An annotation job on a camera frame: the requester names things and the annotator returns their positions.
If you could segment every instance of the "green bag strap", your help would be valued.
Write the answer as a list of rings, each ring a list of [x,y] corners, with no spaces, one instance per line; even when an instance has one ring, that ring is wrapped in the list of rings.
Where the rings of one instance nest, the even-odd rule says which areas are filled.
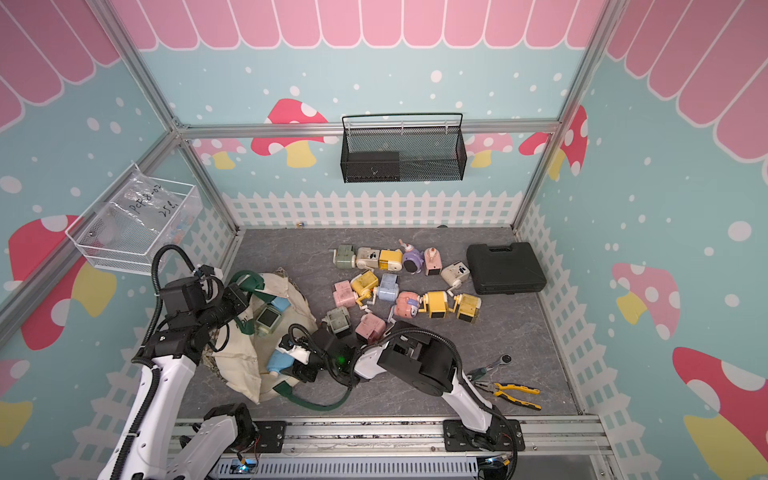
[[[330,410],[338,409],[349,398],[349,394],[352,393],[351,389],[347,389],[344,396],[338,402],[333,403],[332,405],[318,405],[316,403],[307,402],[306,400],[300,399],[299,397],[295,396],[293,394],[293,387],[288,385],[287,382],[278,383],[276,386],[272,388],[272,390],[280,394],[280,396],[285,397],[291,402],[297,404],[298,406],[302,406],[310,410],[315,410],[316,412],[328,412]]]

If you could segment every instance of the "black tool case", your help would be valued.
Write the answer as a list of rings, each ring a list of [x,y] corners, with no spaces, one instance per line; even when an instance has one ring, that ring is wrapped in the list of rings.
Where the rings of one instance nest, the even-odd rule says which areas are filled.
[[[485,243],[470,245],[467,266],[479,295],[541,292],[547,284],[536,254],[527,242],[497,247]]]

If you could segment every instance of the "black wire mesh basket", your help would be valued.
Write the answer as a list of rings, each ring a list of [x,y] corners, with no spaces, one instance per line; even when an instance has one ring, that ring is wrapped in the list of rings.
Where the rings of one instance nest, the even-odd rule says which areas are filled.
[[[462,114],[342,117],[345,183],[462,180],[467,150]]]

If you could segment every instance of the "purple pencil sharpener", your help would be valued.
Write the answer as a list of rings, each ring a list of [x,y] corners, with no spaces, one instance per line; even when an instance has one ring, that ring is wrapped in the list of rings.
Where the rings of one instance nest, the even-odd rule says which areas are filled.
[[[403,243],[400,240],[400,245],[406,250],[402,255],[402,266],[409,273],[419,273],[424,266],[424,255],[413,247],[410,243]]]

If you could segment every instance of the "gray floor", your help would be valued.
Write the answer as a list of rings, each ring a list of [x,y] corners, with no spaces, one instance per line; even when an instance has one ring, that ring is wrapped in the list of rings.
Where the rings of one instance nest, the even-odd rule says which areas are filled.
[[[237,252],[231,271],[242,269],[271,272],[283,267],[291,280],[309,300],[314,316],[321,319],[333,303],[333,284],[350,280],[359,271],[339,270],[333,266],[329,249],[341,243],[358,247],[395,248],[397,240],[412,243],[425,250],[436,247],[443,265],[466,261],[467,246],[472,243],[500,245],[512,241],[508,228],[382,228],[382,229],[306,229],[306,230],[248,230]],[[443,290],[447,286],[440,276],[423,273],[401,273],[400,290],[424,293]],[[472,281],[456,290],[475,293]],[[350,309],[353,327],[362,313]],[[389,304],[377,302],[372,311],[386,318]],[[517,393],[523,400],[543,407],[541,414],[574,415],[576,406],[571,398],[560,360],[545,325],[544,317],[533,293],[491,295],[482,297],[480,318],[475,324],[450,319],[430,319],[419,314],[412,323],[450,338],[462,355],[465,370],[485,366],[503,353],[512,356],[512,363],[495,370],[487,379],[519,382],[539,388],[541,395]],[[345,388],[335,383],[327,372],[321,372],[315,383],[299,384],[294,392],[314,403],[335,402]],[[502,399],[494,404],[509,415],[536,415],[535,410],[514,406]],[[411,388],[394,376],[383,373],[371,382],[359,384],[347,402],[332,412],[313,412],[276,398],[259,405],[225,386],[204,366],[197,369],[190,382],[179,411],[180,418],[202,417],[211,407],[230,402],[245,402],[254,418],[315,415],[454,415],[439,397],[431,397]]]

